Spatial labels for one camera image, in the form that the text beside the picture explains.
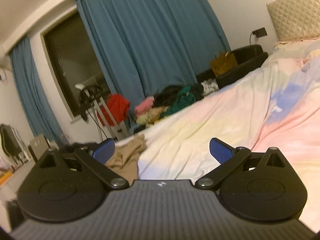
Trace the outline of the green garment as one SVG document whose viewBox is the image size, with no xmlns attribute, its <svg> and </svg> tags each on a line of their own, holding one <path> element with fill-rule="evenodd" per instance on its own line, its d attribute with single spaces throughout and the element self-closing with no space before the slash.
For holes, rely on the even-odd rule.
<svg viewBox="0 0 320 240">
<path fill-rule="evenodd" d="M 188 107 L 196 102 L 196 96 L 191 91 L 191 86 L 185 86 L 183 87 L 177 94 L 177 98 L 174 101 L 174 103 L 166 110 L 164 111 L 160 118 L 164 118 L 166 116 L 170 116 L 172 114 L 175 114 L 179 112 L 180 110 L 184 109 L 185 107 Z"/>
</svg>

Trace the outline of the yellow garment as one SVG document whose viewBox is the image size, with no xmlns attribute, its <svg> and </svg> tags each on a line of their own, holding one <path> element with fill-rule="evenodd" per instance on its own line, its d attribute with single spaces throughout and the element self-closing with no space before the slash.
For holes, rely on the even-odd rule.
<svg viewBox="0 0 320 240">
<path fill-rule="evenodd" d="M 150 117 L 148 113 L 142 114 L 136 118 L 136 124 L 138 125 L 146 125 L 150 123 Z"/>
</svg>

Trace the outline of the blue curtain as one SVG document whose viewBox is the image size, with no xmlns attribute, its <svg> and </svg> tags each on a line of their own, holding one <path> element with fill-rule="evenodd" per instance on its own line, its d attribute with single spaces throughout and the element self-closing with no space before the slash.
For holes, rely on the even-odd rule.
<svg viewBox="0 0 320 240">
<path fill-rule="evenodd" d="M 135 108 L 230 46 L 207 0 L 75 0 L 105 79 Z"/>
<path fill-rule="evenodd" d="M 23 37 L 9 52 L 9 57 L 18 95 L 33 135 L 43 134 L 62 146 L 63 131 L 43 90 L 29 37 Z"/>
</svg>

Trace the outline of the black garment on pile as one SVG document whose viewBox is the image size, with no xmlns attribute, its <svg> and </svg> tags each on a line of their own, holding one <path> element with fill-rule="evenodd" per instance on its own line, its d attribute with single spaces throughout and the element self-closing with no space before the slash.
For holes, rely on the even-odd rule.
<svg viewBox="0 0 320 240">
<path fill-rule="evenodd" d="M 171 106 L 183 86 L 172 85 L 154 96 L 153 107 Z"/>
</svg>

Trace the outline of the blue right curtain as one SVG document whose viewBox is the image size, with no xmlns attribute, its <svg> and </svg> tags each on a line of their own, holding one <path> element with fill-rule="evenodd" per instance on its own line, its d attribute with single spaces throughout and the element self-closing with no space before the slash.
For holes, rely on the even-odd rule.
<svg viewBox="0 0 320 240">
<path fill-rule="evenodd" d="M 230 46 L 207 0 L 75 0 L 105 79 L 135 108 Z"/>
</svg>

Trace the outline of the grey chair back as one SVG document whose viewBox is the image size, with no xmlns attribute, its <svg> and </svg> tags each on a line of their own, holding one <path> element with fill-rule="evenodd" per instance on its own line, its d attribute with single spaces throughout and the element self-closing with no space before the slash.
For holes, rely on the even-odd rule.
<svg viewBox="0 0 320 240">
<path fill-rule="evenodd" d="M 50 148 L 48 140 L 43 134 L 34 137 L 28 144 L 28 150 L 35 162 L 38 162 L 42 155 Z"/>
</svg>

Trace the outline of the black framed mirror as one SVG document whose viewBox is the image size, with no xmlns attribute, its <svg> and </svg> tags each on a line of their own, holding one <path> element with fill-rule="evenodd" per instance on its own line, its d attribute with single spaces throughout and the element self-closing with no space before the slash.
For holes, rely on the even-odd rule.
<svg viewBox="0 0 320 240">
<path fill-rule="evenodd" d="M 1 124 L 1 147 L 10 162 L 15 165 L 23 165 L 23 151 L 12 130 L 12 127 Z"/>
</svg>

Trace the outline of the grey tripod stand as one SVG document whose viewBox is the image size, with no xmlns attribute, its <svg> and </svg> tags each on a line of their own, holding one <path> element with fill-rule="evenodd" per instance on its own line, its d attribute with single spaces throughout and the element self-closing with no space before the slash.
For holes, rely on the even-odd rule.
<svg viewBox="0 0 320 240">
<path fill-rule="evenodd" d="M 100 140 L 103 140 L 103 135 L 108 138 L 105 130 L 108 130 L 111 138 L 118 141 L 129 137 L 124 121 L 117 121 L 107 106 L 106 100 L 110 93 L 98 85 L 76 83 L 74 86 L 80 92 L 80 115 L 83 120 L 87 120 L 88 115 L 93 119 L 98 128 Z"/>
</svg>

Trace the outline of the brown paper bag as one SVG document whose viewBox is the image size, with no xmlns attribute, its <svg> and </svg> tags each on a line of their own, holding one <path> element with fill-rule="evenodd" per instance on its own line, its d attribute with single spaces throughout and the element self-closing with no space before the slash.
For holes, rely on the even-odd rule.
<svg viewBox="0 0 320 240">
<path fill-rule="evenodd" d="M 233 53 L 225 52 L 210 61 L 209 65 L 214 75 L 219 77 L 238 66 L 238 63 Z"/>
</svg>

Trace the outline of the red garment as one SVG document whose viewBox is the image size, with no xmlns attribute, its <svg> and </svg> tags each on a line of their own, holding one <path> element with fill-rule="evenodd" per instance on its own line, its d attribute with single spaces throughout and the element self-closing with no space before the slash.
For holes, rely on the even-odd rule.
<svg viewBox="0 0 320 240">
<path fill-rule="evenodd" d="M 120 94 L 108 95 L 106 105 L 118 124 L 127 119 L 127 115 L 130 109 L 130 102 L 127 99 L 125 99 L 122 95 Z M 100 110 L 103 113 L 108 124 L 110 126 L 114 126 L 113 121 L 111 120 L 110 116 L 107 114 L 106 109 L 102 105 L 100 106 Z M 102 126 L 105 126 L 104 121 L 101 118 L 98 111 L 97 111 L 97 117 L 101 122 Z"/>
</svg>

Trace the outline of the white dresser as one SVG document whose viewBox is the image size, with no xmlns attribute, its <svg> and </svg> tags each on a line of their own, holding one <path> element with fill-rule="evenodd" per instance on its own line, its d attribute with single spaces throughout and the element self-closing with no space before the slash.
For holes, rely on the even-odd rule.
<svg viewBox="0 0 320 240">
<path fill-rule="evenodd" d="M 25 163 L 1 185 L 1 228 L 6 232 L 11 232 L 6 203 L 16 199 L 19 187 L 34 165 L 33 160 Z"/>
</svg>

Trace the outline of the pastel bed duvet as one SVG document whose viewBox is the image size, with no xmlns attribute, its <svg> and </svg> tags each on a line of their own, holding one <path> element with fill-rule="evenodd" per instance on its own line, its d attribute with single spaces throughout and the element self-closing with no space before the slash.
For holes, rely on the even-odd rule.
<svg viewBox="0 0 320 240">
<path fill-rule="evenodd" d="M 308 192 L 300 220 L 319 230 L 319 40 L 285 44 L 260 68 L 146 129 L 138 178 L 196 181 L 216 168 L 209 142 L 281 150 Z"/>
</svg>

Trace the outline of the pink garment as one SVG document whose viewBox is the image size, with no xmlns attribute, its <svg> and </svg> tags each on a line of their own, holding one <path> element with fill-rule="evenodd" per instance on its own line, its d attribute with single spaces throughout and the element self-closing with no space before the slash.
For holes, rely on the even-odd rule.
<svg viewBox="0 0 320 240">
<path fill-rule="evenodd" d="M 146 111 L 152 108 L 154 102 L 154 97 L 149 96 L 146 99 L 144 99 L 138 106 L 135 107 L 135 115 L 136 117 L 141 116 Z"/>
</svg>

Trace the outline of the dark window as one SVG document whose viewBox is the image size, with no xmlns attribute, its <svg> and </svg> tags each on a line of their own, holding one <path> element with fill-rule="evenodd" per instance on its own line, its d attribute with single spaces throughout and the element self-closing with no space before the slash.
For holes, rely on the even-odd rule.
<svg viewBox="0 0 320 240">
<path fill-rule="evenodd" d="M 99 86 L 106 83 L 79 13 L 74 13 L 43 36 L 48 57 L 71 116 L 80 114 L 80 90 L 75 85 Z"/>
</svg>

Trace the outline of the beige patterned garment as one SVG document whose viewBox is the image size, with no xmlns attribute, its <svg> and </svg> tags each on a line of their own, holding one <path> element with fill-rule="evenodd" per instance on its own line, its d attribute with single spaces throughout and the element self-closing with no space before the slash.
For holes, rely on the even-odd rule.
<svg viewBox="0 0 320 240">
<path fill-rule="evenodd" d="M 154 107 L 149 109 L 145 114 L 144 125 L 146 127 L 154 125 L 161 115 L 168 110 L 168 106 Z"/>
</svg>

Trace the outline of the orange items on dresser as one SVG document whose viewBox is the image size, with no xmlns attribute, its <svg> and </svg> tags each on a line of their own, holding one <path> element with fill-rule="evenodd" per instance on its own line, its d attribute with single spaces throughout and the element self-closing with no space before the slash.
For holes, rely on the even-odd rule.
<svg viewBox="0 0 320 240">
<path fill-rule="evenodd" d="M 1 155 L 0 185 L 2 186 L 15 173 L 15 164 Z"/>
</svg>

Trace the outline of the blue left curtain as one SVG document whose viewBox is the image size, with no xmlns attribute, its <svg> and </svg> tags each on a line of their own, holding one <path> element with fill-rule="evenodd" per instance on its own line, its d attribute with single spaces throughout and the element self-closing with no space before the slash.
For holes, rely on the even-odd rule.
<svg viewBox="0 0 320 240">
<path fill-rule="evenodd" d="M 18 95 L 33 135 L 43 134 L 62 146 L 63 131 L 43 90 L 29 37 L 23 37 L 9 52 L 9 57 Z"/>
</svg>

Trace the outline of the quilted beige headboard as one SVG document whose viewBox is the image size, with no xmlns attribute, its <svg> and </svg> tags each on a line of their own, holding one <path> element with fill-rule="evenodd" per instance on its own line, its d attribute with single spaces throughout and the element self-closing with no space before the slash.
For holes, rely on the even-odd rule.
<svg viewBox="0 0 320 240">
<path fill-rule="evenodd" d="M 275 0 L 267 4 L 267 10 L 278 41 L 319 37 L 319 0 Z"/>
</svg>

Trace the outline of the black white patterned garment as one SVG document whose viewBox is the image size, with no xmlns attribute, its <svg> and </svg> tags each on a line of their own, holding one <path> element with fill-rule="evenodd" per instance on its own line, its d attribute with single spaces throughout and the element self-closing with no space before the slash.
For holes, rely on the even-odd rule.
<svg viewBox="0 0 320 240">
<path fill-rule="evenodd" d="M 203 86 L 204 95 L 208 95 L 219 90 L 215 79 L 204 80 L 203 82 L 201 82 L 201 85 Z"/>
</svg>

